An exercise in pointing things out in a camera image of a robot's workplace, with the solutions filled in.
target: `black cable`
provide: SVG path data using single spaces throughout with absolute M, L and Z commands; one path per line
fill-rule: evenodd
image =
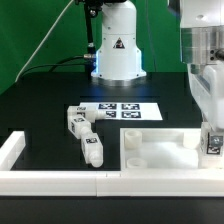
M 64 64 L 66 62 L 69 62 L 69 61 L 73 61 L 73 60 L 78 60 L 78 59 L 83 59 L 83 56 L 75 56 L 75 57 L 69 57 L 69 58 L 66 58 L 66 59 L 63 59 L 59 62 L 57 62 L 50 70 L 49 72 L 53 72 L 59 65 L 61 64 Z
M 36 68 L 44 68 L 44 67 L 52 67 L 52 66 L 57 66 L 57 67 L 65 67 L 65 66 L 75 66 L 75 65 L 88 65 L 89 63 L 79 63 L 79 64 L 65 64 L 65 65 L 60 65 L 60 64 L 46 64 L 46 65 L 38 65 L 38 66 L 34 66 L 31 67 L 29 69 L 27 69 L 26 71 L 24 71 L 21 75 L 20 75 L 20 79 L 24 77 L 24 75 Z

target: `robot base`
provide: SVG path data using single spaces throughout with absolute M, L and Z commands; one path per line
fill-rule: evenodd
M 121 87 L 128 87 L 137 84 L 144 84 L 146 81 L 146 76 L 139 77 L 136 79 L 129 79 L 129 80 L 110 80 L 110 79 L 102 79 L 98 77 L 92 77 L 92 82 L 99 85 L 105 86 L 121 86 Z

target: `warning label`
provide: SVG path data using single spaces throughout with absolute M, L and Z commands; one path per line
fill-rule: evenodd
M 119 38 L 116 42 L 116 44 L 114 45 L 115 49 L 125 49 L 124 44 L 121 40 L 121 38 Z

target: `black label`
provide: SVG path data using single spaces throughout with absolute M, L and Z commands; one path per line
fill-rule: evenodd
M 116 110 L 117 104 L 116 103 L 101 103 L 99 105 L 100 110 Z
M 117 112 L 116 111 L 106 111 L 106 118 L 116 118 Z
M 82 115 L 83 117 L 86 117 L 86 113 L 85 112 L 77 112 L 78 115 Z
M 75 125 L 72 123 L 72 132 L 75 133 Z
M 125 111 L 122 112 L 122 118 L 126 119 L 135 119 L 135 118 L 141 118 L 141 113 L 137 111 Z
M 122 110 L 140 110 L 139 104 L 123 103 Z
M 76 118 L 76 119 L 74 119 L 74 121 L 76 122 L 76 123 L 80 123 L 80 122 L 84 122 L 85 120 L 83 119 L 83 118 Z
M 115 49 L 125 49 L 124 44 L 121 40 L 121 38 L 119 38 L 116 42 L 116 44 L 114 45 Z
M 97 143 L 97 139 L 96 138 L 89 138 L 89 139 L 86 139 L 86 143 L 87 144 L 93 144 L 93 143 Z
M 78 107 L 77 110 L 83 111 L 83 110 L 86 110 L 86 107 Z

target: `small white cube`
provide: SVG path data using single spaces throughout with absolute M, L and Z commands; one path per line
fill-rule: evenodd
M 96 133 L 82 135 L 82 151 L 86 164 L 91 163 L 94 167 L 103 164 L 103 145 Z
M 81 130 L 84 127 L 91 130 L 91 123 L 82 115 L 68 116 L 68 129 L 77 139 L 81 139 Z

